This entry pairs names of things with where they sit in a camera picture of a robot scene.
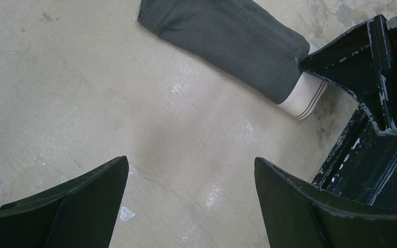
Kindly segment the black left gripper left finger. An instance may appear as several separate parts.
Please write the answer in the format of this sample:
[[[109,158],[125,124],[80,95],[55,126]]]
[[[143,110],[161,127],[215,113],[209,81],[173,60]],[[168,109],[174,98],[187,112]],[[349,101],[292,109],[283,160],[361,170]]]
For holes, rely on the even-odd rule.
[[[108,247],[129,173],[125,156],[0,207],[0,247]]]

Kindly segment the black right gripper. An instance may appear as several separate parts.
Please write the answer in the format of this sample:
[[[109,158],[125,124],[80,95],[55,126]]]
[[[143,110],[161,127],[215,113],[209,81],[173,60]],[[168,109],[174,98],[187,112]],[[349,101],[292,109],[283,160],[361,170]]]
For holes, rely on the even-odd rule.
[[[357,24],[310,54],[299,67],[352,96],[377,135],[397,136],[388,89],[388,74],[394,68],[397,107],[397,17],[388,21],[388,33],[387,20],[381,14]]]

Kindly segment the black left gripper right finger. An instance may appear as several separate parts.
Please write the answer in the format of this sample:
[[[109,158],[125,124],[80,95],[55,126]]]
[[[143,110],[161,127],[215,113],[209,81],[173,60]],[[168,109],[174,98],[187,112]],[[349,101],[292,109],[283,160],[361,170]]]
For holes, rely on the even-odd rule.
[[[397,247],[397,211],[301,180],[264,158],[254,177],[271,247]]]

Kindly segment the dark grey boxer underwear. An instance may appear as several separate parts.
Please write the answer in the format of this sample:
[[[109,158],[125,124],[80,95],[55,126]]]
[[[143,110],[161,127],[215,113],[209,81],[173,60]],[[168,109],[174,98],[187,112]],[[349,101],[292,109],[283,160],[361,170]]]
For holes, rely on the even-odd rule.
[[[299,67],[316,48],[254,1],[141,1],[138,22],[297,119],[312,113],[327,88]]]

